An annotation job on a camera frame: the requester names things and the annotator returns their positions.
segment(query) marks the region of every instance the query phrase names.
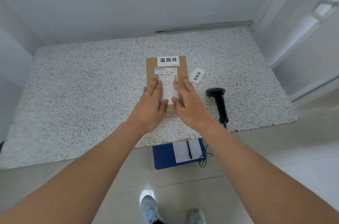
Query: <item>hand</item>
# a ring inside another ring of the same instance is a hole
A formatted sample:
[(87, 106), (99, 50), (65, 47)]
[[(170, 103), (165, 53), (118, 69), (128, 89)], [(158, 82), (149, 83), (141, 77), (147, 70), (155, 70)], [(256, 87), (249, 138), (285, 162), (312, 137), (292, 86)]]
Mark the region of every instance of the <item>hand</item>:
[(168, 100), (159, 103), (161, 91), (162, 81), (158, 80), (158, 75), (155, 74), (150, 86), (144, 87), (139, 102), (126, 120), (142, 135), (154, 130), (164, 118)]
[(183, 76), (182, 81), (185, 83), (187, 90), (176, 80), (174, 81), (174, 86), (182, 96), (184, 104), (176, 97), (172, 97), (172, 101), (175, 104), (180, 119), (182, 119), (188, 127), (201, 134), (202, 131), (207, 128), (209, 124), (214, 123), (215, 120), (207, 111), (189, 79)]

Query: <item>sneaker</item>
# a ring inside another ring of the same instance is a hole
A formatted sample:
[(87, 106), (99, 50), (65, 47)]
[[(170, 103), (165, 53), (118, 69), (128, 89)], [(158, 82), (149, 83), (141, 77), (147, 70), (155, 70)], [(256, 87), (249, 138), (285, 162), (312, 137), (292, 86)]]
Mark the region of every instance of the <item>sneaker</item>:
[(202, 210), (195, 209), (189, 218), (189, 224), (206, 224), (205, 216)]
[(153, 224), (157, 220), (163, 222), (163, 218), (159, 215), (159, 208), (157, 202), (153, 197), (145, 196), (140, 205), (142, 217), (148, 224)]

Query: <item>white paper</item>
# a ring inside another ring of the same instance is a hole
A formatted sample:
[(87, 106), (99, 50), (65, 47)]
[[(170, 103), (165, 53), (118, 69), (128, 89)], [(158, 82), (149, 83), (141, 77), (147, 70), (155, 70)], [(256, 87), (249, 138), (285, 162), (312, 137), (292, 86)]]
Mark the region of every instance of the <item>white paper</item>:
[[(188, 142), (189, 148), (186, 141), (172, 143), (176, 163), (199, 159), (202, 155), (199, 139), (191, 139)], [(191, 150), (192, 159), (189, 157), (189, 149)]]
[(159, 56), (158, 67), (162, 66), (179, 66), (179, 56)]
[(198, 84), (204, 75), (205, 71), (203, 69), (195, 68), (194, 71), (189, 74), (189, 81)]
[(160, 101), (168, 99), (168, 104), (173, 104), (172, 97), (179, 97), (178, 91), (173, 85), (174, 80), (178, 81), (178, 68), (155, 68), (154, 74), (162, 81), (162, 93)]

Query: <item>notepad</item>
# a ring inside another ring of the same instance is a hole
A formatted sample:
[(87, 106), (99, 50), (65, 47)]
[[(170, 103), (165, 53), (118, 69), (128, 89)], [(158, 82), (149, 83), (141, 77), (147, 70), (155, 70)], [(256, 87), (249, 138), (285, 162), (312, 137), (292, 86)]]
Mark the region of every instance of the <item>notepad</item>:
[[(199, 139), (191, 139), (188, 142), (189, 148), (186, 141), (172, 143), (176, 163), (199, 159), (202, 155)], [(189, 157), (189, 149), (191, 150), (192, 159)]]

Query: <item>finger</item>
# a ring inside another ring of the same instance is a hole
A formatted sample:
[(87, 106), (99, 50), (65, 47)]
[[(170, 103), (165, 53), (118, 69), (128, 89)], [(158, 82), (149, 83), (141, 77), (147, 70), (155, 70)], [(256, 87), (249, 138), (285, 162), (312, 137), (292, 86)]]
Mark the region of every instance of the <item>finger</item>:
[(152, 82), (150, 83), (149, 87), (147, 88), (147, 92), (146, 92), (147, 96), (153, 95), (153, 91), (154, 91), (155, 87), (157, 86), (157, 83), (158, 83), (158, 75), (154, 74), (154, 76), (152, 78)]
[(161, 92), (162, 92), (162, 81), (158, 80), (157, 86), (154, 89), (152, 97), (155, 97), (157, 99), (157, 101), (159, 101), (159, 98), (161, 96)]
[(146, 93), (147, 87), (144, 87), (144, 91), (142, 92), (142, 96)]
[(185, 75), (183, 75), (181, 78), (182, 78), (182, 81), (184, 82), (184, 84), (186, 85), (188, 92), (189, 93), (196, 93), (195, 89), (194, 89), (192, 83), (189, 81), (189, 79)]
[(160, 105), (159, 105), (159, 110), (158, 110), (158, 114), (161, 116), (164, 116), (164, 113), (166, 111), (166, 107), (168, 104), (168, 99), (163, 100)]
[(182, 102), (179, 100), (179, 98), (172, 97), (172, 102), (174, 103), (178, 113), (185, 108)]
[(182, 96), (185, 97), (188, 94), (188, 91), (184, 89), (176, 80), (174, 80), (173, 85), (177, 89), (178, 93)]

